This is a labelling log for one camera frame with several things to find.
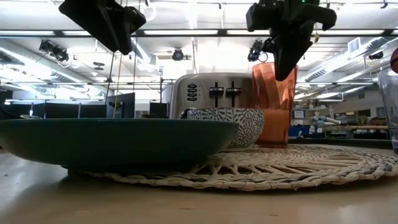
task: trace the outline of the robotic arm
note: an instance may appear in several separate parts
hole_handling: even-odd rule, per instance
[[[285,80],[311,47],[315,23],[321,23],[323,30],[335,25],[334,10],[320,7],[319,3],[320,0],[260,0],[246,13],[249,32],[270,31],[261,50],[274,55],[276,80]]]

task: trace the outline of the table surface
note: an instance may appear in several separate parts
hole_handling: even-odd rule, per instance
[[[385,149],[350,149],[393,155]],[[68,176],[59,166],[0,151],[2,224],[386,224],[397,223],[397,205],[398,179],[394,177],[296,192],[173,189]]]

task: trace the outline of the ceiling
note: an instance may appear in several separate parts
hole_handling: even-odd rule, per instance
[[[0,14],[2,15],[0,29],[81,30],[81,27],[58,11],[58,6],[62,2],[59,0],[2,0],[0,1]],[[212,0],[152,0],[149,1],[149,7],[145,5],[144,1],[122,1],[122,4],[127,3],[129,6],[140,8],[146,15],[148,21],[142,29],[245,29],[245,15],[254,2],[256,1],[223,1],[221,9],[219,1]],[[387,1],[389,6],[385,9],[380,8],[383,5],[382,1],[330,2],[331,7],[338,14],[334,29],[395,29],[398,27],[396,19],[398,12],[396,3],[398,1]],[[373,3],[342,4],[344,2]],[[178,78],[186,73],[193,73],[194,69],[197,72],[250,72],[251,67],[259,62],[248,62],[247,56],[249,48],[258,39],[265,40],[266,38],[140,37],[137,39],[138,46],[151,58],[151,61],[135,63],[134,54],[122,56],[120,71],[121,55],[116,53],[112,63],[112,52],[94,38],[24,37],[8,38],[7,40],[38,55],[42,55],[38,50],[42,40],[49,40],[66,48],[72,59],[68,63],[61,63],[60,66],[67,67],[83,78],[94,82],[105,81],[110,73],[112,73],[113,80],[117,81],[119,72],[121,82],[132,82],[133,80],[136,82],[159,82],[160,77],[156,68],[160,66],[164,67],[164,78]],[[353,39],[353,37],[321,37],[318,43],[310,47],[305,58],[299,61],[298,78],[304,77],[311,69],[346,50],[347,43]],[[181,48],[183,53],[189,56],[193,55],[195,50],[195,63],[191,57],[189,60],[180,62],[171,60],[170,56],[176,48]],[[44,58],[56,62],[48,55],[44,55]],[[268,61],[273,61],[271,55],[269,55]],[[93,65],[93,62],[104,63],[104,70],[94,70],[96,66]],[[363,60],[358,60],[355,65],[351,64],[335,71],[340,74],[339,76],[333,77],[332,73],[328,74],[328,82],[362,70],[363,67]],[[155,84],[149,84],[149,86],[142,85],[138,88],[148,90],[148,96],[154,96],[154,93],[157,92],[155,89],[158,87],[154,86]]]

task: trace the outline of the round placemat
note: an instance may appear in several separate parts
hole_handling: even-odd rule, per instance
[[[221,152],[190,172],[164,171],[123,176],[85,172],[116,182],[153,186],[215,187],[245,191],[298,189],[321,184],[346,184],[398,175],[398,158],[345,149],[293,145],[288,149],[253,147]]]

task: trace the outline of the stainless steel toaster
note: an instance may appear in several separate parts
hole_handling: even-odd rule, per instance
[[[183,118],[189,108],[249,108],[252,105],[250,73],[184,75],[173,86],[169,118]]]

